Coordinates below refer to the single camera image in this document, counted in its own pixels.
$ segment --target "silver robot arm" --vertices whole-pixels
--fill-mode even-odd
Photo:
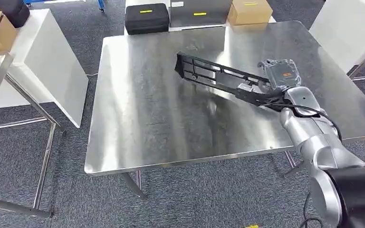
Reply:
[[[284,99],[325,113],[306,87],[289,88]],[[334,226],[364,228],[365,162],[343,146],[333,123],[316,112],[283,108],[280,122],[303,157],[318,213]]]
[[[301,86],[293,60],[267,59],[258,67],[264,77],[179,52],[175,71],[184,80],[280,112],[283,128],[303,157],[318,213],[340,228],[365,228],[365,162],[342,145],[339,129]]]

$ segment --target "white table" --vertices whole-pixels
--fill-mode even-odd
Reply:
[[[309,32],[348,72],[365,61],[365,0],[326,1]]]
[[[38,103],[55,102],[80,127],[88,79],[49,9],[30,11],[10,51],[8,72]],[[29,103],[6,81],[0,86],[0,108]]]
[[[135,6],[135,5],[145,5],[145,4],[156,4],[156,3],[164,3],[167,7],[167,10],[170,8],[170,0],[126,0],[125,1],[125,10],[128,6]],[[269,19],[269,23],[276,22],[275,19],[271,16]],[[169,32],[173,31],[181,31],[185,29],[200,29],[200,28],[209,28],[209,27],[226,27],[230,26],[229,22],[226,20],[226,23],[220,24],[220,25],[198,25],[198,26],[186,26],[186,27],[169,27]],[[124,27],[124,35],[128,36],[128,32],[126,31],[126,28]]]

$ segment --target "black cable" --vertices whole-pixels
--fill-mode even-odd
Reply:
[[[266,104],[270,104],[270,105],[276,105],[276,106],[281,106],[281,107],[286,107],[286,108],[303,108],[303,109],[306,109],[306,110],[309,110],[309,111],[313,111],[313,112],[316,112],[318,113],[319,115],[325,117],[327,120],[329,120],[332,125],[336,128],[336,131],[338,132],[338,138],[340,141],[342,141],[342,133],[341,133],[341,130],[339,129],[338,125],[332,121],[331,118],[329,118],[329,116],[323,112],[320,112],[318,110],[315,110],[314,108],[309,108],[307,106],[302,106],[302,105],[296,105],[296,104],[278,104],[278,103],[272,103],[272,102],[267,102],[267,101],[264,101],[264,103]]]
[[[311,192],[309,192],[307,194],[306,201],[304,202],[304,206],[303,206],[304,221],[300,224],[299,228],[302,228],[302,227],[307,228],[307,224],[308,224],[309,221],[318,221],[320,223],[321,228],[322,228],[322,227],[324,227],[324,224],[323,224],[321,219],[316,218],[316,217],[307,218],[307,216],[306,216],[306,209],[307,209],[308,201],[310,200],[310,195],[311,195]]]
[[[321,227],[324,227],[324,226],[322,225],[322,220],[321,220],[321,219],[319,219],[319,218],[308,218],[308,219],[304,220],[304,221],[300,224],[299,228],[304,227],[304,226],[305,226],[305,225],[306,225],[309,221],[318,221],[318,222],[320,223]]]
[[[308,192],[307,197],[306,197],[306,201],[304,202],[304,206],[303,206],[303,217],[304,217],[304,220],[307,220],[306,209],[307,209],[307,205],[308,205],[308,200],[310,200],[310,195],[311,195],[311,192]]]

